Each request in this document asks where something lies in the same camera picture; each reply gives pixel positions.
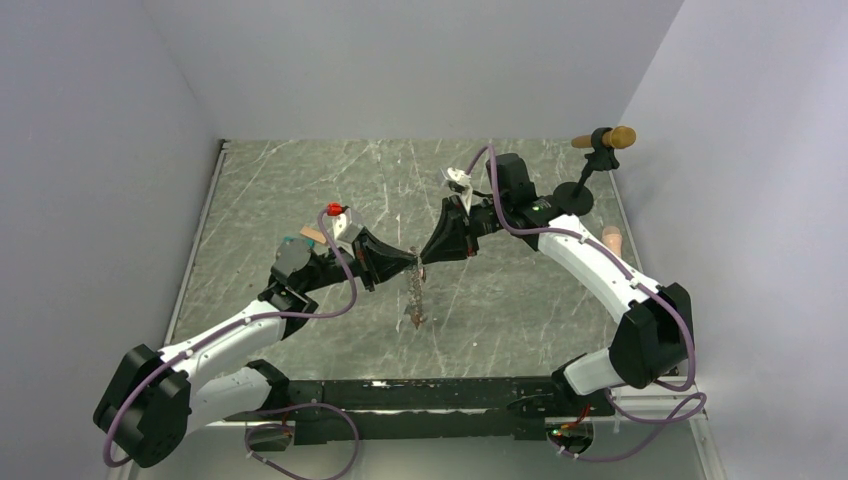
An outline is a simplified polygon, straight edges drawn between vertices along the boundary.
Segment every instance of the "purple cable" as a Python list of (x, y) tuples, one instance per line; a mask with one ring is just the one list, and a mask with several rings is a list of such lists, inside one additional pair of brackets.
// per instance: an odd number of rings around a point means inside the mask
[[(491, 172), (490, 175), (491, 175), (491, 187), (492, 187), (492, 196), (493, 196), (492, 200), (493, 200), (494, 205), (495, 205), (495, 213), (497, 214), (498, 221), (500, 222), (500, 224), (504, 228), (504, 230), (506, 230), (507, 232), (509, 232), (513, 235), (519, 235), (519, 236), (521, 236), (521, 235), (538, 235), (538, 234), (542, 234), (542, 233), (554, 233), (554, 234), (560, 234), (560, 235), (567, 235), (569, 237), (577, 238), (577, 239), (583, 238), (583, 235), (581, 235), (580, 233), (572, 231), (572, 230), (566, 230), (564, 228), (543, 227), (543, 228), (520, 229), (520, 228), (515, 228), (512, 225), (510, 225), (509, 223), (507, 223), (506, 217), (504, 216), (504, 213), (503, 213), (503, 206), (501, 205), (500, 189), (498, 188), (498, 168), (497, 168), (498, 163), (497, 163), (497, 155), (495, 154), (495, 147), (490, 143), (490, 144), (484, 146), (483, 148), (481, 148), (477, 152), (477, 154), (474, 155), (474, 158), (471, 160), (471, 163), (468, 165), (468, 168), (465, 169), (465, 173), (470, 175), (471, 170), (477, 164), (477, 161), (480, 160), (480, 158), (483, 156), (483, 154), (487, 151), (489, 152), (489, 161), (491, 163), (490, 166), (489, 166), (489, 171)], [(618, 257), (615, 256), (614, 253), (610, 252), (601, 243), (597, 242), (596, 240), (592, 240), (592, 239), (586, 239), (586, 243), (591, 245), (593, 248), (595, 248), (595, 250), (599, 251), (607, 259), (609, 259), (613, 263), (613, 265), (615, 265), (616, 268), (618, 268), (618, 270), (622, 273), (622, 275), (624, 275), (624, 278), (626, 280), (629, 281), (629, 280), (633, 279), (633, 274), (630, 273), (630, 270), (627, 268), (627, 265), (625, 265), (624, 262), (622, 262)], [(683, 320), (683, 317), (681, 317), (680, 314), (677, 313), (677, 310), (675, 310), (674, 307), (669, 305), (669, 303), (666, 302), (662, 297), (660, 297), (659, 295), (657, 295), (656, 293), (654, 293), (648, 287), (646, 287), (645, 285), (643, 285), (641, 283), (639, 283), (636, 286), (636, 288), (638, 288), (639, 291), (648, 295), (648, 297), (650, 297), (655, 302), (657, 302), (657, 304), (660, 305), (666, 312), (668, 312), (668, 314), (671, 315), (671, 317), (674, 319), (674, 322), (677, 324), (677, 327), (680, 329), (680, 332), (683, 335), (683, 343), (686, 345), (686, 356), (689, 359), (689, 373), (688, 373), (688, 375), (686, 377), (686, 381), (683, 383), (683, 385), (681, 385), (681, 386), (671, 385), (671, 384), (669, 384), (667, 382), (663, 382), (661, 380), (656, 380), (655, 383), (657, 383), (657, 385), (660, 385), (660, 386), (662, 386), (662, 387), (664, 387), (668, 390), (671, 390), (671, 391), (685, 392), (686, 390), (691, 388), (692, 385), (695, 384), (695, 346), (694, 346), (694, 342), (692, 341), (692, 334), (689, 332), (689, 327), (686, 325), (686, 322)], [(672, 415), (665, 420), (652, 420), (652, 419), (635, 417), (635, 416), (630, 415), (629, 413), (625, 413), (623, 410), (621, 410), (621, 407), (616, 405), (612, 401), (612, 398), (610, 398), (609, 395), (607, 394), (607, 398), (610, 399), (610, 403), (613, 405), (613, 407), (615, 407), (615, 409), (619, 413), (624, 415), (625, 417), (627, 417), (627, 418), (629, 418), (630, 420), (633, 420), (633, 421), (639, 421), (640, 423), (651, 423), (651, 424), (658, 424), (658, 425), (667, 425), (669, 423), (674, 423), (674, 422), (686, 420), (687, 418), (690, 418), (691, 416), (695, 415), (697, 412), (699, 412), (701, 410), (701, 408), (703, 408), (704, 404), (706, 403), (706, 394), (704, 394), (704, 393), (698, 392), (698, 393), (690, 395), (689, 397), (686, 397), (686, 399), (684, 399), (677, 406), (677, 408), (674, 410), (674, 413), (677, 413), (678, 411), (680, 411), (680, 409), (683, 407), (683, 405), (686, 404), (686, 402), (688, 402), (692, 398), (696, 398), (696, 397), (702, 398), (702, 401), (695, 410), (690, 412), (690, 414), (684, 415), (684, 416), (680, 417), (679, 419), (673, 418), (673, 415)], [(653, 440), (653, 438), (655, 436), (656, 435), (653, 435), (653, 434), (652, 434), (652, 436), (649, 436), (648, 442), (650, 442), (650, 440)]]
[[(338, 480), (339, 478), (342, 478), (343, 476), (345, 476), (347, 474), (347, 472), (350, 471), (351, 468), (353, 468), (353, 462), (356, 461), (356, 457), (357, 457), (357, 455), (359, 455), (359, 430), (356, 429), (356, 425), (353, 423), (353, 419), (351, 419), (350, 416), (347, 413), (345, 413), (343, 410), (341, 410), (338, 407), (334, 407), (333, 405), (326, 404), (326, 403), (302, 403), (300, 405), (293, 405), (291, 407), (278, 408), (278, 409), (274, 409), (274, 410), (259, 410), (259, 411), (256, 411), (254, 413), (258, 413), (260, 415), (276, 415), (276, 414), (280, 414), (280, 413), (291, 412), (291, 411), (294, 411), (294, 410), (301, 410), (301, 409), (304, 409), (304, 408), (326, 408), (327, 410), (332, 410), (333, 412), (337, 413), (340, 417), (342, 417), (347, 422), (348, 425), (350, 425), (350, 429), (353, 432), (353, 455), (350, 456), (350, 460), (348, 460), (347, 465), (345, 465), (344, 468), (342, 468), (341, 471), (339, 471), (339, 473), (337, 473), (337, 474), (335, 474), (331, 477), (327, 477), (323, 480)], [(251, 428), (250, 430), (248, 430), (247, 433), (245, 433), (245, 435), (244, 435), (244, 447), (247, 449), (248, 453), (250, 453), (251, 457), (255, 458), (256, 460), (259, 460), (260, 462), (264, 463), (265, 465), (268, 465), (269, 467), (271, 467), (274, 470), (282, 473), (283, 475), (287, 475), (291, 478), (294, 478), (295, 480), (310, 480), (306, 477), (301, 477), (300, 475), (298, 475), (296, 473), (293, 473), (289, 470), (286, 470), (285, 468), (277, 465), (276, 463), (268, 460), (267, 458), (259, 455), (258, 453), (254, 452), (253, 450), (251, 450), (250, 449), (250, 437), (252, 437), (253, 434), (256, 433), (259, 430), (290, 431), (290, 430), (292, 430), (292, 428), (288, 427), (287, 425), (281, 425), (279, 423), (263, 423), (262, 425), (257, 425), (255, 427)]]
[[(691, 412), (689, 412), (685, 415), (682, 415), (678, 419), (674, 420), (674, 416), (677, 415), (677, 412), (679, 412), (680, 409), (683, 408), (684, 405), (686, 405), (691, 400), (694, 400), (696, 398), (700, 399), (698, 406), (696, 406)], [(610, 400), (610, 403), (613, 405), (613, 407), (615, 407), (619, 412), (621, 412), (619, 407), (615, 403), (612, 402), (612, 399), (610, 398), (609, 400)], [(624, 453), (621, 453), (621, 454), (618, 454), (618, 455), (614, 455), (612, 457), (584, 457), (582, 455), (571, 453), (564, 448), (560, 449), (560, 446), (557, 445), (556, 442), (554, 442), (551, 439), (550, 436), (548, 437), (548, 441), (553, 446), (557, 447), (560, 455), (566, 455), (566, 456), (569, 456), (569, 457), (571, 457), (575, 460), (582, 460), (584, 462), (591, 462), (591, 463), (618, 462), (620, 460), (630, 458), (633, 455), (636, 455), (637, 453), (641, 452), (643, 448), (647, 447), (648, 444), (650, 444), (652, 441), (654, 441), (655, 438), (657, 438), (657, 436), (660, 434), (660, 432), (663, 431), (663, 429), (665, 429), (665, 427), (667, 427), (671, 423), (675, 423), (676, 421), (685, 420), (687, 418), (694, 416), (702, 408), (704, 408), (705, 403), (707, 403), (707, 396), (705, 394), (703, 394), (701, 392), (695, 392), (692, 395), (689, 395), (688, 397), (684, 398), (682, 402), (677, 404), (676, 407), (674, 407), (674, 409), (671, 411), (671, 413), (668, 414), (668, 416), (665, 418), (665, 420), (652, 420), (654, 422), (663, 422), (664, 421), (665, 423), (662, 423), (659, 426), (657, 426), (656, 428), (654, 428), (654, 430), (650, 434), (648, 434), (648, 436), (645, 437), (645, 439), (642, 440), (638, 445), (636, 445), (632, 449), (628, 450), (627, 452), (624, 452)]]
[[(218, 330), (215, 330), (214, 332), (210, 333), (206, 338), (204, 338), (204, 339), (198, 341), (196, 344), (194, 344), (194, 346), (192, 346), (191, 349), (183, 350), (182, 352), (180, 352), (176, 356), (174, 356), (174, 358), (171, 358), (167, 362), (160, 365), (156, 370), (151, 372), (150, 375), (145, 377), (144, 380), (142, 380), (141, 383), (139, 383), (135, 387), (135, 389), (133, 389), (133, 391), (129, 394), (127, 399), (124, 400), (124, 403), (122, 403), (120, 408), (118, 408), (118, 411), (115, 414), (115, 418), (112, 420), (112, 424), (109, 425), (109, 430), (106, 433), (106, 441), (103, 444), (103, 462), (107, 466), (109, 466), (111, 468), (117, 468), (117, 467), (120, 467), (122, 465), (125, 465), (127, 462), (130, 461), (130, 457), (126, 457), (126, 458), (123, 458), (121, 460), (115, 460), (114, 458), (112, 458), (112, 443), (115, 440), (115, 434), (118, 432), (118, 426), (121, 424), (121, 420), (123, 420), (124, 415), (126, 415), (127, 411), (130, 409), (130, 406), (132, 406), (133, 402), (138, 398), (139, 395), (141, 395), (141, 392), (143, 392), (144, 389), (147, 388), (147, 386), (150, 385), (153, 382), (153, 380), (156, 379), (156, 377), (158, 377), (163, 372), (165, 372), (169, 368), (173, 367), (177, 363), (187, 359), (190, 356), (190, 354), (189, 354), (190, 351), (200, 350), (203, 347), (214, 342), (215, 340), (226, 335), (230, 331), (232, 331), (232, 330), (234, 330), (238, 327), (241, 327), (242, 325), (245, 325), (246, 323), (248, 323), (249, 321), (252, 321), (252, 320), (260, 320), (260, 319), (263, 319), (263, 318), (274, 318), (274, 317), (280, 317), (280, 318), (284, 318), (284, 317), (285, 318), (333, 318), (333, 317), (338, 317), (340, 315), (344, 315), (345, 313), (350, 311), (351, 308), (353, 308), (353, 305), (356, 303), (356, 298), (357, 298), (356, 278), (353, 276), (353, 272), (351, 272), (350, 267), (347, 265), (347, 262), (344, 260), (344, 257), (342, 256), (342, 252), (339, 251), (339, 247), (336, 246), (336, 242), (333, 241), (333, 237), (327, 232), (327, 227), (324, 226), (324, 217), (326, 215), (327, 215), (327, 209), (326, 208), (321, 210), (321, 213), (318, 214), (318, 229), (321, 231), (321, 234), (324, 235), (324, 238), (327, 239), (327, 245), (330, 247), (330, 250), (333, 252), (333, 255), (336, 256), (336, 260), (338, 260), (339, 264), (341, 265), (342, 270), (344, 271), (345, 277), (347, 277), (348, 282), (350, 282), (350, 302), (348, 302), (348, 304), (344, 308), (342, 308), (341, 310), (338, 310), (338, 311), (335, 311), (335, 312), (330, 312), (330, 313), (267, 312), (267, 313), (259, 313), (259, 314), (256, 314), (256, 315), (244, 317), (244, 318), (241, 318), (241, 319), (239, 319), (235, 322), (224, 325), (223, 327), (219, 328)], [(339, 476), (331, 477), (332, 480), (335, 480), (335, 479), (339, 478), (341, 475), (344, 475), (345, 473), (347, 473), (347, 471), (350, 469), (351, 465), (353, 465), (354, 460), (356, 460), (356, 455), (359, 453), (359, 432), (356, 430), (356, 426), (353, 424), (353, 421), (350, 419), (350, 417), (348, 417), (344, 412), (342, 412), (340, 409), (338, 409), (336, 407), (333, 407), (332, 405), (304, 404), (304, 405), (295, 405), (295, 407), (309, 408), (310, 405), (321, 405), (322, 408), (328, 408), (330, 410), (333, 410), (334, 412), (340, 414), (345, 420), (347, 420), (347, 422), (350, 424), (351, 428), (353, 428), (354, 439), (356, 441), (356, 447), (354, 448), (353, 457), (351, 458), (350, 462), (348, 463), (348, 466), (345, 467), (345, 469), (342, 471), (341, 474), (339, 474)], [(282, 409), (280, 411), (281, 412), (282, 411), (288, 411), (289, 409), (297, 410), (297, 408), (294, 408), (294, 407), (287, 407), (286, 409)], [(272, 465), (272, 467), (281, 471), (282, 473), (289, 475), (281, 467), (278, 467), (278, 466), (275, 466), (275, 465)], [(292, 476), (292, 478), (296, 478), (298, 480), (308, 480), (308, 479), (304, 479), (303, 477), (297, 477), (297, 476), (293, 476), (293, 475), (289, 475), (289, 476)]]

